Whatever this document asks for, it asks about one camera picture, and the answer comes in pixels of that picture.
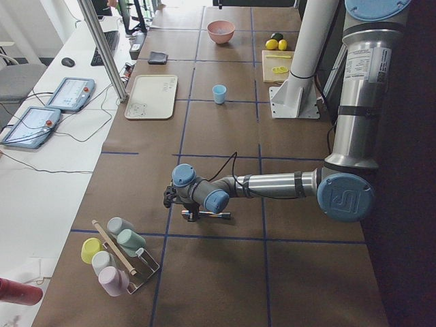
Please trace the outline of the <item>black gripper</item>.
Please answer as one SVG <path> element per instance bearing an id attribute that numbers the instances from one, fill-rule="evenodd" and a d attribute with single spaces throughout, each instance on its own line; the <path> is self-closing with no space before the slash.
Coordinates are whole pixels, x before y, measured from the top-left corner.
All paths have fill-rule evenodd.
<path id="1" fill-rule="evenodd" d="M 196 222 L 199 219 L 199 204 L 190 199 L 182 199 L 174 186 L 168 185 L 163 193 L 163 205 L 170 208 L 173 204 L 181 204 L 187 211 L 187 221 Z"/>

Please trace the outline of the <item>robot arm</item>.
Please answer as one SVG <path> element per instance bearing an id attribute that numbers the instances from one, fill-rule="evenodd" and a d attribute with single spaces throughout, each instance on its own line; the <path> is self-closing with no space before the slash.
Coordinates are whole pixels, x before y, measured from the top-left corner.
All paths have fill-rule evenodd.
<path id="1" fill-rule="evenodd" d="M 189 164 L 176 166 L 163 204 L 184 206 L 190 220 L 200 208 L 221 213 L 231 198 L 296 199 L 315 196 L 337 221 L 367 217 L 375 203 L 371 184 L 378 165 L 375 139 L 387 88 L 392 50 L 402 38 L 409 1 L 346 1 L 343 44 L 347 49 L 341 100 L 331 154 L 311 172 L 227 176 L 208 181 Z"/>

